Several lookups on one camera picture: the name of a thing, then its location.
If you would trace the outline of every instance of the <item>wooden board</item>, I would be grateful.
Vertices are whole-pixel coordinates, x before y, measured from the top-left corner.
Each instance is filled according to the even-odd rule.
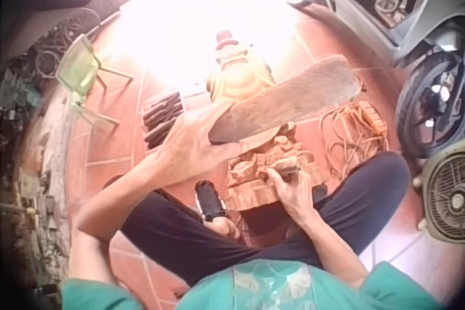
[[[360,93],[344,56],[336,55],[309,67],[287,81],[235,103],[209,132],[212,144],[237,142]]]

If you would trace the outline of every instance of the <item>red tile floor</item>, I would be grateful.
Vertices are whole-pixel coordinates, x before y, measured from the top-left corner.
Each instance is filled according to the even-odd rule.
[[[394,132],[395,105],[408,74],[384,67],[326,9],[310,8],[318,18],[325,19],[319,21],[288,7],[282,0],[227,0],[228,6],[220,2],[224,0],[184,0],[181,4],[148,1],[133,0],[125,5],[122,16],[94,44],[104,64],[136,78],[127,83],[124,78],[105,74],[107,90],[96,84],[86,101],[90,109],[120,120],[116,129],[90,127],[82,120],[73,125],[66,168],[71,220],[107,180],[126,173],[145,156],[140,120],[144,101],[167,87],[187,91],[208,76],[209,60],[205,57],[214,47],[214,33],[225,23],[218,18],[223,10],[228,11],[225,17],[234,16],[233,33],[254,43],[277,81],[331,54],[345,55],[367,88],[361,98],[381,113],[389,126],[390,146],[399,150]],[[211,8],[211,2],[217,7]],[[208,95],[202,94],[187,99],[186,104],[192,109],[208,101]],[[318,118],[299,124],[297,138],[315,153],[321,168],[328,170]],[[215,182],[220,191],[225,188],[224,167],[203,178]],[[178,184],[169,191],[192,205],[195,181]],[[444,301],[463,274],[465,250],[418,232],[416,226],[422,214],[421,198],[411,189],[361,259],[368,269],[380,261],[391,262]],[[275,231],[246,240],[264,245],[282,237],[278,230],[276,227]],[[117,278],[149,309],[174,308],[175,294],[184,287],[182,282],[142,255],[121,233],[111,243],[110,258]]]

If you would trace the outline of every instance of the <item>green plastic chair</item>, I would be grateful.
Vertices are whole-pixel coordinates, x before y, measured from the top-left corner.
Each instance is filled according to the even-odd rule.
[[[81,34],[70,45],[60,61],[56,77],[57,80],[70,91],[70,106],[89,123],[94,125],[92,120],[97,119],[107,121],[117,126],[119,121],[116,119],[93,112],[84,106],[87,94],[91,90],[96,79],[104,89],[107,88],[105,82],[98,75],[99,70],[123,76],[130,81],[134,79],[134,76],[103,67],[97,56],[95,56],[92,43],[85,34]]]

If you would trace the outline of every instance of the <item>knee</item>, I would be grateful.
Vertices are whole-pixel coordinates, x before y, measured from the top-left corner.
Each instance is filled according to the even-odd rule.
[[[375,173],[392,181],[396,187],[406,192],[410,185],[411,174],[407,162],[395,152],[382,152],[370,160]]]

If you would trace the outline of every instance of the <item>green shirt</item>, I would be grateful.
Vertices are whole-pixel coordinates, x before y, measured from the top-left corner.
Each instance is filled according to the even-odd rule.
[[[69,280],[63,308],[141,309],[126,290],[115,285]],[[177,310],[436,310],[437,303],[409,276],[386,262],[378,264],[359,290],[331,274],[296,261],[259,259],[234,265],[201,280]]]

